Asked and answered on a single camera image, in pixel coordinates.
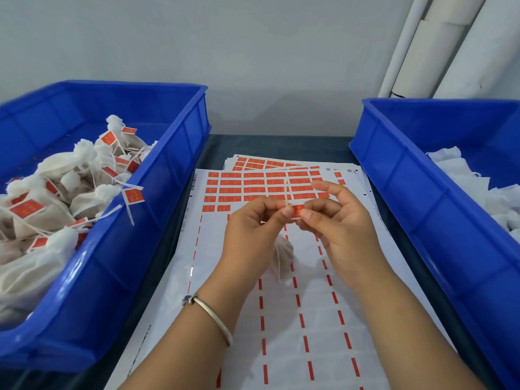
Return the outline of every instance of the blue plastic bin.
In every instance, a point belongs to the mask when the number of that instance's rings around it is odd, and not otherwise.
[[[0,106],[0,183],[32,174],[55,152],[95,141],[116,114],[147,144],[159,140],[129,183],[145,202],[97,222],[33,314],[0,331],[0,365],[83,370],[109,349],[200,155],[211,126],[196,84],[68,81]],[[123,204],[117,196],[108,210]]]
[[[366,99],[350,148],[509,389],[520,388],[520,245],[425,152],[458,146],[520,183],[520,102]]]

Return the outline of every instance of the bracelet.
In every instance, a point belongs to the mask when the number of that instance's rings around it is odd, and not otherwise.
[[[220,320],[217,314],[214,313],[213,310],[210,307],[208,307],[203,301],[201,301],[197,296],[187,295],[183,298],[182,303],[183,306],[185,306],[186,304],[193,305],[193,303],[199,304],[202,307],[202,309],[204,309],[212,317],[215,323],[217,323],[218,327],[220,327],[224,334],[224,337],[226,338],[228,347],[231,347],[233,345],[233,336],[231,335],[230,330],[228,330],[226,325],[222,322],[222,320]]]

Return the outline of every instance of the dark green tablecloth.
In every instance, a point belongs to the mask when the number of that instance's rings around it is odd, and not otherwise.
[[[210,135],[198,160],[197,168],[221,170],[226,157],[249,154],[287,160],[356,163],[348,148],[348,137],[282,137]],[[121,333],[108,353],[93,367],[80,373],[57,373],[28,370],[0,370],[1,390],[102,390],[122,354],[137,322],[152,297],[177,245],[180,226],[189,196],[191,180],[166,228],[152,263],[137,291],[135,301]],[[489,389],[502,389],[496,375],[466,331],[457,313],[413,248],[410,240],[373,188],[383,221],[401,250],[419,285],[432,304],[460,356]]]

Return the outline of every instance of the gray wall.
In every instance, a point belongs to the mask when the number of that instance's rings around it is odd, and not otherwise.
[[[210,87],[215,133],[352,135],[413,0],[0,0],[0,101],[63,79]]]
[[[491,89],[487,97],[520,100],[520,53],[510,64],[504,75]]]

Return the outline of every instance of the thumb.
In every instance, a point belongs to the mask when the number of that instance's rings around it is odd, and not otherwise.
[[[302,220],[313,229],[321,232],[331,242],[337,240],[337,234],[341,229],[341,225],[331,218],[310,209],[300,210]]]
[[[291,216],[294,213],[294,208],[286,206],[275,212],[273,216],[262,226],[264,232],[267,233],[268,238],[273,241],[276,239],[283,226],[291,221]]]

